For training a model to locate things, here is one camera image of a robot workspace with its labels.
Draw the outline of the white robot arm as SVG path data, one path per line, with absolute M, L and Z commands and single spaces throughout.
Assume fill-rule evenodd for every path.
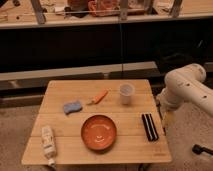
M 189 101 L 213 117 L 213 89 L 203 84 L 205 79 L 206 70 L 200 64 L 171 70 L 165 75 L 165 87 L 157 100 L 167 111 L 177 110 L 184 101 Z

